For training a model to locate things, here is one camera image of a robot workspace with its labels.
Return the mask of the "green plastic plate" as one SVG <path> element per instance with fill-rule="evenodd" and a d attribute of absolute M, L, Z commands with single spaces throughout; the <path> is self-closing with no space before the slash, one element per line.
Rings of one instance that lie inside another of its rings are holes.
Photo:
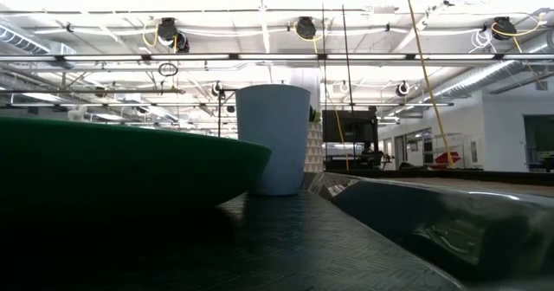
<path fill-rule="evenodd" d="M 237 139 L 0 116 L 0 223 L 79 223 L 213 207 L 272 151 Z"/>

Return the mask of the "dark green plastic tray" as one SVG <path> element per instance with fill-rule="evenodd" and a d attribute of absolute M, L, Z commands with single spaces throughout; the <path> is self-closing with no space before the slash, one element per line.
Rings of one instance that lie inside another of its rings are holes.
<path fill-rule="evenodd" d="M 329 175 L 206 209 L 0 219 L 0 291 L 554 291 L 554 186 Z"/>

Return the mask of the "succulent in white patterned pot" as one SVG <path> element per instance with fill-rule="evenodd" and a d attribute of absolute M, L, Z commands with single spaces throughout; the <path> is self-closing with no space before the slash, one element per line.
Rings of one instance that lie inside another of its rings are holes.
<path fill-rule="evenodd" d="M 317 173 L 324 169 L 323 130 L 321 112 L 310 107 L 304 172 Z"/>

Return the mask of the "red background bin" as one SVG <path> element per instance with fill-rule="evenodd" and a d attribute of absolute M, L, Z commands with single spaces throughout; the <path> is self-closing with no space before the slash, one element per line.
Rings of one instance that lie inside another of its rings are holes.
<path fill-rule="evenodd" d="M 435 165 L 443 167 L 450 166 L 459 160 L 461 160 L 461 157 L 458 152 L 444 152 L 435 158 Z"/>

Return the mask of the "light blue plastic cup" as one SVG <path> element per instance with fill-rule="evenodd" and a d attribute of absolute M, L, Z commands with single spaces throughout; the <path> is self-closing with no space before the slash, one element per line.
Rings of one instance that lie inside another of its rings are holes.
<path fill-rule="evenodd" d="M 266 84 L 236 92 L 238 139 L 271 150 L 265 170 L 248 192 L 256 196 L 292 196 L 304 177 L 310 113 L 308 90 Z"/>

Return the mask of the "long ceiling light bar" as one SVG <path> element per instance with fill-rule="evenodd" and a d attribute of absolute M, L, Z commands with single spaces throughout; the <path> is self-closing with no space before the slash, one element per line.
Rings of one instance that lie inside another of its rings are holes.
<path fill-rule="evenodd" d="M 517 54 L 165 54 L 165 55 L 0 55 L 0 62 L 18 61 L 545 61 L 554 53 Z"/>

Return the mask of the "black aluminium table frame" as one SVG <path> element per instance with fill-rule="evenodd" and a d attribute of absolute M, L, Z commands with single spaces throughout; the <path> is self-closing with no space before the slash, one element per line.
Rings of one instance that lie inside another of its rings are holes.
<path fill-rule="evenodd" d="M 464 180 L 487 181 L 507 184 L 528 184 L 554 187 L 554 173 L 544 172 L 508 172 L 508 171 L 473 171 L 473 170 L 330 170 L 330 173 L 349 175 L 361 178 L 452 178 Z"/>

